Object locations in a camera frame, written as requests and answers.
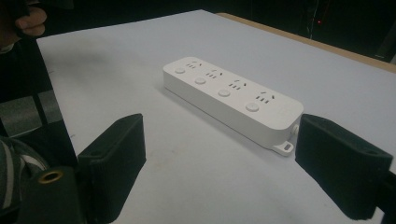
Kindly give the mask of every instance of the dark background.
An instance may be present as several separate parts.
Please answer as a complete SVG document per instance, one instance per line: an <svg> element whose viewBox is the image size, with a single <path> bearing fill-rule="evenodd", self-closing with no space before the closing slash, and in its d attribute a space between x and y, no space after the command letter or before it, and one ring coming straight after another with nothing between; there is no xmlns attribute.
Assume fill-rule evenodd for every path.
<svg viewBox="0 0 396 224"><path fill-rule="evenodd" d="M372 58L396 20L396 0L75 0L73 10L42 7L49 15L46 35L204 9L312 37ZM383 61L390 61L395 52L393 44Z"/></svg>

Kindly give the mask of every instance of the white power strip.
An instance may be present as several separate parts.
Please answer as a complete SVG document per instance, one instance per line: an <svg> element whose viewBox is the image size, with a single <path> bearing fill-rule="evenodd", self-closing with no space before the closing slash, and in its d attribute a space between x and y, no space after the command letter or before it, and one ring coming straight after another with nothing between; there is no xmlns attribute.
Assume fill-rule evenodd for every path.
<svg viewBox="0 0 396 224"><path fill-rule="evenodd" d="M203 60L187 57L163 68L163 85L262 147L288 156L303 105Z"/></svg>

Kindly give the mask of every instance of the striped fabric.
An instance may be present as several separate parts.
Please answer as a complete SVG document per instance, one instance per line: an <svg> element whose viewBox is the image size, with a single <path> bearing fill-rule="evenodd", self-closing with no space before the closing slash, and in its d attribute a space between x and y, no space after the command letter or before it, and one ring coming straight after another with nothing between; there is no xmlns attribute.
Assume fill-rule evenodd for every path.
<svg viewBox="0 0 396 224"><path fill-rule="evenodd" d="M31 147L0 136L0 213L18 206L29 179L48 168Z"/></svg>

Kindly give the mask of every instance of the power strip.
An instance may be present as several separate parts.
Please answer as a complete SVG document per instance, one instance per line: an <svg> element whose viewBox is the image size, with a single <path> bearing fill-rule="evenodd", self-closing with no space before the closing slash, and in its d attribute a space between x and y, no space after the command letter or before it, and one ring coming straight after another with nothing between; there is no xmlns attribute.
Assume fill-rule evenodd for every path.
<svg viewBox="0 0 396 224"><path fill-rule="evenodd" d="M262 147L289 156L303 105L203 60L187 57L163 68L169 91Z"/></svg>

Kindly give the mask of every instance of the white table surface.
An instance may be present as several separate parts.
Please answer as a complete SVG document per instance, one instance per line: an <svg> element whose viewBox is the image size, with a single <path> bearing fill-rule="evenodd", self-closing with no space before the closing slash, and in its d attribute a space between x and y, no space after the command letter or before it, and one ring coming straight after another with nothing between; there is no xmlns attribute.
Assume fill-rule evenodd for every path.
<svg viewBox="0 0 396 224"><path fill-rule="evenodd" d="M396 74L205 12L38 40L78 154L142 113L148 161L116 223L379 223L348 219L296 162L163 87L186 56L300 101L396 155ZM393 163L391 171L396 172Z"/></svg>

